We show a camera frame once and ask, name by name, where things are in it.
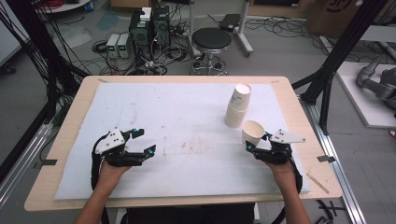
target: human hand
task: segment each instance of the human hand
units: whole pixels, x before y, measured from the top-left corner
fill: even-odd
[[[103,160],[95,191],[98,191],[108,197],[113,189],[119,184],[121,176],[130,168],[131,166],[115,167],[109,165],[106,160]]]
[[[291,190],[297,190],[294,169],[289,161],[280,165],[275,165],[269,162],[265,162],[265,164],[273,172],[274,180],[279,186],[280,191],[288,192]]]

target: wooden tabletop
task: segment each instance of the wooden tabletop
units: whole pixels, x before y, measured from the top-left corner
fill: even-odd
[[[82,208],[86,200],[54,200],[55,193],[64,172],[64,165],[70,149],[78,136],[78,130],[90,108],[96,89],[101,83],[259,83],[271,84],[289,131],[305,138],[304,144],[297,144],[304,170],[310,181],[311,191],[302,194],[302,199],[325,199],[341,197],[340,185],[327,162],[319,162],[323,150],[311,125],[285,77],[86,77],[67,113],[64,123],[52,145],[48,160],[57,160],[54,166],[43,166],[25,202],[27,211],[50,211]],[[176,198],[110,199],[107,207],[131,207],[154,205],[187,205],[206,203],[243,203],[281,201],[281,195],[221,195],[190,196]]]

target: white paper cup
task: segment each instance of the white paper cup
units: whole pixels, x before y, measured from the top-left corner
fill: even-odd
[[[247,84],[237,84],[230,99],[230,107],[236,111],[248,109],[251,88]]]
[[[242,122],[244,121],[245,115],[247,113],[247,109],[243,111],[234,110],[228,105],[227,112],[225,113],[224,122],[230,128],[239,128],[241,127]]]
[[[242,124],[242,143],[246,141],[257,146],[264,135],[264,128],[254,120],[246,120]]]

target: white paper sheet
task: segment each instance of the white paper sheet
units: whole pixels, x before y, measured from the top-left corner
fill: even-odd
[[[103,83],[70,151],[56,200],[86,199],[92,193],[91,152],[96,140],[119,127],[145,129],[128,151],[157,145],[153,158],[122,177],[111,198],[275,193],[278,188],[262,161],[245,151],[241,129],[223,121],[235,84]],[[246,119],[269,133],[287,130],[271,85],[252,88]],[[259,147],[269,148],[261,141]],[[304,177],[302,192],[310,190]]]

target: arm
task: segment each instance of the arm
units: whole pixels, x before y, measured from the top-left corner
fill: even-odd
[[[99,180],[90,199],[75,220],[75,224],[97,224],[100,221],[106,200],[117,186],[123,173],[131,167],[114,167],[102,161]]]
[[[265,163],[273,172],[274,180],[279,186],[285,202],[286,221],[288,224],[311,223],[303,202],[297,192],[293,167],[289,162],[283,165]]]

